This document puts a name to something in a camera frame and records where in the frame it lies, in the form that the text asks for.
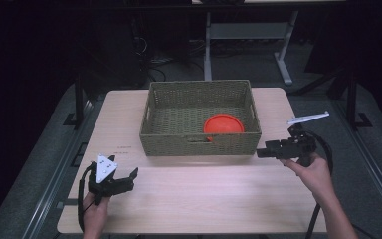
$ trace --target wrist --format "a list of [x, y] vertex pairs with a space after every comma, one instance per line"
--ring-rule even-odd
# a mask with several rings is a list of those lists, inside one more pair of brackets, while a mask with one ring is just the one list
[[83, 239], [98, 239], [100, 238], [101, 232], [97, 232], [94, 230], [85, 230], [83, 234]]
[[322, 195], [314, 195], [315, 200], [321, 206], [323, 211], [333, 210], [340, 207], [339, 199], [334, 192], [325, 193]]

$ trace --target wooden table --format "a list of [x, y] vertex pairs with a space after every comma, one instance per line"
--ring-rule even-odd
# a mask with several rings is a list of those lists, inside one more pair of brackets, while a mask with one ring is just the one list
[[[147, 157], [139, 131], [147, 90], [107, 94], [68, 196], [97, 155], [115, 155], [114, 178], [139, 167], [133, 191], [114, 196], [104, 232], [119, 234], [225, 234], [306, 232], [315, 201], [295, 174], [274, 158], [253, 156]], [[266, 140], [288, 138], [293, 111], [282, 89], [253, 89]], [[61, 233], [81, 233], [77, 206], [66, 205]], [[314, 232], [325, 232], [320, 213]]]

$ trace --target orange frisbee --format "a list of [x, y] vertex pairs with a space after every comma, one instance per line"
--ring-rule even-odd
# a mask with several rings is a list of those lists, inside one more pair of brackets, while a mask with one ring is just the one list
[[205, 133], [244, 132], [243, 124], [235, 117], [228, 114], [216, 114], [204, 123]]

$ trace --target desk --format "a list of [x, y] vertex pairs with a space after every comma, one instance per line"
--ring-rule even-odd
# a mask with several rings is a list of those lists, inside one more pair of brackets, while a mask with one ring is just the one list
[[[306, 232], [315, 201], [295, 174], [273, 158], [253, 156], [147, 157], [139, 139], [148, 90], [107, 94], [69, 199], [97, 155], [115, 155], [114, 178], [139, 167], [133, 191], [109, 205], [106, 233], [225, 234]], [[282, 89], [253, 89], [262, 137], [288, 138], [293, 111]], [[61, 233], [81, 233], [77, 206], [66, 205]], [[320, 213], [314, 232], [325, 232]]]
[[[246, 0], [245, 4], [255, 3], [301, 3], [301, 2], [326, 2], [325, 0]], [[207, 13], [206, 24], [206, 51], [204, 56], [204, 80], [212, 80], [210, 61], [211, 39], [283, 39], [282, 48], [275, 52], [275, 61], [286, 85], [292, 84], [292, 78], [285, 64], [285, 54], [296, 22], [298, 11], [293, 11], [287, 22], [276, 23], [212, 23], [210, 12]]]

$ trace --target black cable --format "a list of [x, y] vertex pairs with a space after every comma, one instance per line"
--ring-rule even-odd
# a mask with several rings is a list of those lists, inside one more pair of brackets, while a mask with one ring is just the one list
[[364, 233], [364, 235], [368, 236], [369, 238], [371, 238], [371, 239], [377, 239], [377, 237], [374, 237], [374, 236], [371, 235], [370, 233], [364, 231], [364, 230], [363, 230], [362, 228], [360, 228], [359, 226], [357, 226], [357, 225], [355, 225], [355, 224], [353, 224], [353, 223], [351, 223], [351, 224], [352, 224], [352, 226], [353, 226], [356, 230], [358, 230], [358, 231]]
[[85, 178], [86, 178], [86, 175], [89, 171], [92, 170], [93, 167], [96, 167], [96, 163], [95, 162], [92, 162], [92, 164], [90, 166], [88, 166], [86, 168], [86, 171], [83, 173], [83, 176], [82, 176], [82, 179], [80, 180], [80, 183], [79, 183], [79, 198], [77, 200], [77, 213], [78, 213], [78, 216], [79, 216], [79, 225], [80, 225], [80, 228], [82, 229], [82, 231], [85, 231], [85, 223], [84, 223], [84, 212], [86, 210], [83, 210], [83, 198], [84, 198], [84, 189], [85, 189]]
[[305, 234], [305, 239], [309, 239], [312, 236], [312, 232], [314, 231], [315, 222], [317, 221], [318, 213], [320, 212], [321, 206], [320, 204], [315, 204], [314, 211], [312, 212], [311, 221], [309, 221], [308, 230]]
[[58, 232], [53, 239], [57, 239], [61, 235], [61, 232]]
[[[322, 137], [320, 137], [319, 135], [315, 134], [314, 132], [309, 131], [309, 130], [304, 130], [304, 132], [307, 133], [307, 134], [310, 134], [311, 136], [313, 136], [315, 138], [315, 140], [317, 140], [317, 142], [323, 148], [324, 153], [326, 155], [326, 161], [327, 161], [327, 164], [328, 164], [328, 169], [329, 169], [330, 175], [331, 175], [333, 173], [333, 159], [332, 159], [333, 155], [332, 155], [332, 150], [331, 150], [330, 145]], [[317, 219], [317, 216], [318, 216], [320, 208], [321, 208], [320, 205], [317, 203], [315, 205], [314, 211], [312, 212], [311, 221], [309, 222], [309, 226], [308, 226], [308, 230], [307, 230], [306, 235], [305, 235], [305, 239], [311, 238], [311, 235], [312, 235], [312, 232], [313, 232], [313, 229], [314, 229], [314, 226], [315, 226], [315, 221]], [[361, 232], [364, 235], [368, 236], [369, 238], [377, 239], [376, 237], [374, 237], [370, 233], [366, 232], [362, 228], [354, 225], [353, 223], [351, 223], [351, 225], [356, 230], [358, 230], [359, 232]]]
[[153, 70], [153, 71], [159, 72], [160, 74], [163, 75], [163, 82], [166, 82], [166, 74], [164, 72], [160, 71], [159, 69], [155, 69], [155, 68], [148, 68], [148, 70]]
[[89, 204], [89, 206], [86, 207], [86, 209], [83, 210], [83, 213], [85, 213], [87, 211], [87, 209], [89, 209], [89, 207], [91, 207], [93, 205], [93, 203], [95, 203], [95, 201], [93, 200], [93, 202], [91, 202]]

